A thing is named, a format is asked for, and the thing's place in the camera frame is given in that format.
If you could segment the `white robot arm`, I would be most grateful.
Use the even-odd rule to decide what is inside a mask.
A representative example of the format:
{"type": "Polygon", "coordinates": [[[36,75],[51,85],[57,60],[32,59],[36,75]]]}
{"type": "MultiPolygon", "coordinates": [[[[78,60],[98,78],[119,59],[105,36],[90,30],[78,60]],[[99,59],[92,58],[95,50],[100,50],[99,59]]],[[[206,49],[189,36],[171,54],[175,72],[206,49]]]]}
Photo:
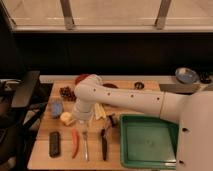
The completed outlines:
{"type": "Polygon", "coordinates": [[[176,171],[213,171],[213,91],[192,95],[108,88],[102,78],[78,77],[72,114],[89,120],[95,103],[122,107],[179,124],[176,171]]]}

